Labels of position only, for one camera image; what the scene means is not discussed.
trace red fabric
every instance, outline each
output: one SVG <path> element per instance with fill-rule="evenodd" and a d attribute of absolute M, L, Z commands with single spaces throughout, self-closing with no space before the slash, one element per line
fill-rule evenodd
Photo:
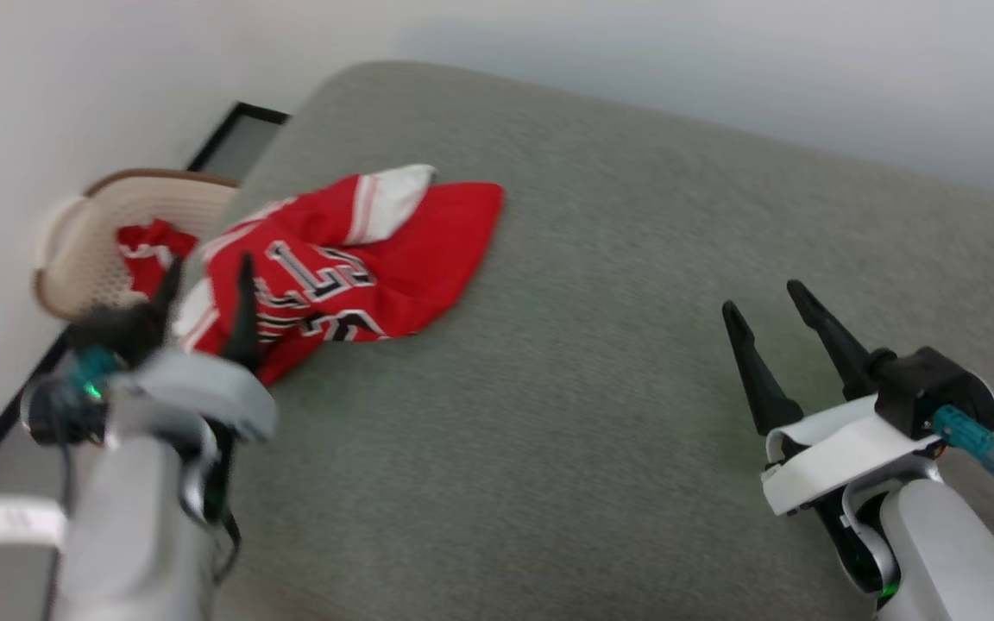
<path fill-rule="evenodd" d="M 148 227 L 121 227 L 116 236 L 122 260 L 133 275 L 131 290 L 149 299 L 158 290 L 171 260 L 176 256 L 185 259 L 198 244 L 196 236 L 183 233 L 158 217 Z"/>
<path fill-rule="evenodd" d="M 358 180 L 269 205 L 205 245 L 217 314 L 200 336 L 188 335 L 198 339 L 194 349 L 216 354 L 228 338 L 245 252 L 259 286 L 266 385 L 323 341 L 409 336 L 455 303 L 481 263 L 504 190 L 481 182 L 434 185 L 389 239 L 343 247 Z"/>

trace gray floor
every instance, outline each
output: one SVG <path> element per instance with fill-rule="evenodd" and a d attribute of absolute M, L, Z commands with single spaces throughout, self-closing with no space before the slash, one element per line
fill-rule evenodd
<path fill-rule="evenodd" d="M 265 146 L 274 138 L 279 125 L 241 118 L 204 167 L 205 173 L 243 179 Z M 90 453 L 80 462 L 88 461 Z M 0 445 L 0 492 L 33 494 L 56 498 L 60 494 L 60 457 L 58 452 L 40 448 L 15 428 Z M 0 547 L 0 618 L 11 621 L 39 620 L 47 592 L 48 569 L 52 551 L 32 547 Z M 241 613 L 241 598 L 226 606 L 231 618 L 253 618 Z M 228 617 L 217 617 L 225 621 Z"/>

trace beige basket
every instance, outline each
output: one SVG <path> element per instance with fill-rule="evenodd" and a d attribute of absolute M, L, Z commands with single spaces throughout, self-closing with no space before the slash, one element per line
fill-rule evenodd
<path fill-rule="evenodd" d="M 203 240 L 236 182 L 212 174 L 138 168 L 116 172 L 65 201 L 38 239 L 33 288 L 45 311 L 72 321 L 97 303 L 120 304 L 131 276 L 115 233 L 161 217 Z"/>

